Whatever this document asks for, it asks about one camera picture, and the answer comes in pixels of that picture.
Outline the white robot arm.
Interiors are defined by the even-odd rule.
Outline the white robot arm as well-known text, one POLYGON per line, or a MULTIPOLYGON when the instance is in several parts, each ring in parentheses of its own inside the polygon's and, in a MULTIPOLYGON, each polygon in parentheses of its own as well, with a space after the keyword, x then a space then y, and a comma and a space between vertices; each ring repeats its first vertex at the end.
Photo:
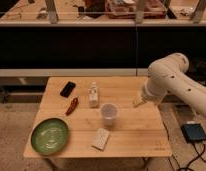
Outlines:
POLYGON ((133 106, 147 102, 159 105, 170 92, 206 118, 206 87, 185 75, 188 68, 189 60, 182 53, 152 62, 148 67, 149 78, 134 98, 133 106))

